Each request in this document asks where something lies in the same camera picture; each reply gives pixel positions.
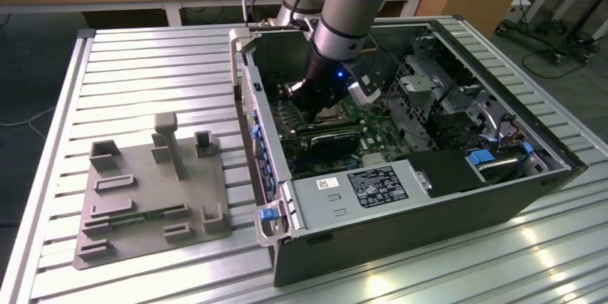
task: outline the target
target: blue latch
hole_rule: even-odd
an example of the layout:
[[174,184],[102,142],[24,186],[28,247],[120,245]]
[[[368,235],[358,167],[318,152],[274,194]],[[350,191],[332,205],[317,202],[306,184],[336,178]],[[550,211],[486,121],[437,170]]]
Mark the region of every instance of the blue latch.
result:
[[278,213],[278,208],[266,208],[260,210],[260,220],[261,222],[276,221],[281,218]]
[[478,136],[490,142],[497,142],[496,137],[490,137],[489,135],[478,135]]
[[529,154],[529,153],[533,152],[533,147],[532,147],[532,144],[529,142],[524,142],[521,147],[524,148],[525,154]]
[[258,132],[258,131],[260,131],[260,125],[256,124],[256,125],[253,126],[253,131],[250,132],[250,137],[252,137],[252,138],[256,138],[257,132]]
[[473,165],[478,165],[481,163],[486,163],[493,161],[496,158],[488,150],[476,150],[469,155],[468,158]]

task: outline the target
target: slotted metal table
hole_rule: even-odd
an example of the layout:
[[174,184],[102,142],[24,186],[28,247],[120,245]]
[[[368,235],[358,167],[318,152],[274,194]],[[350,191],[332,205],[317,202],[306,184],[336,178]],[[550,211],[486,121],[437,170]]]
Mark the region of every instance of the slotted metal table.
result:
[[[509,222],[284,288],[256,243],[253,191],[229,81],[228,31],[189,26],[86,32],[76,41],[0,303],[600,303],[608,300],[606,144],[470,25],[437,19],[589,165]],[[220,136],[230,237],[76,271],[70,261],[90,142]]]

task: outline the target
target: power supply label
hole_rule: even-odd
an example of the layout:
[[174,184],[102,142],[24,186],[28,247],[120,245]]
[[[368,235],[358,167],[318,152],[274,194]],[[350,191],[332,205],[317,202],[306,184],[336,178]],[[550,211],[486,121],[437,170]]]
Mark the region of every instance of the power supply label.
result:
[[352,188],[364,208],[401,201],[408,198],[392,167],[381,167],[348,174]]

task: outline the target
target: barcode sticker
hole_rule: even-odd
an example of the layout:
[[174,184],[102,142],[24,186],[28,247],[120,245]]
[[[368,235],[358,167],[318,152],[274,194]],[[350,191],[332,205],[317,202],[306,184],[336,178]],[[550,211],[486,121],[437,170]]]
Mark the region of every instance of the barcode sticker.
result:
[[324,190],[324,189],[328,189],[328,188],[334,188],[338,185],[340,185],[338,184],[338,179],[334,178],[334,177],[320,179],[318,181],[316,181],[316,186],[318,187],[318,190]]

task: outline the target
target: green circuit board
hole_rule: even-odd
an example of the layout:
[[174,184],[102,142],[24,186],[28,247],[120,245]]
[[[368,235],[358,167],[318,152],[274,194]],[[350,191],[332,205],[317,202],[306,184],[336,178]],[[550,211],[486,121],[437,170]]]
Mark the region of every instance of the green circuit board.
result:
[[[365,166],[364,160],[369,157],[364,158],[365,155],[373,154],[376,160],[380,158],[390,162],[409,153],[382,99],[360,108],[346,98],[328,110],[329,113],[321,112],[310,123],[304,121],[301,112],[289,101],[272,103],[270,110],[293,179]],[[352,133],[360,135],[360,140],[349,153],[332,156],[330,159],[310,156],[316,137]]]

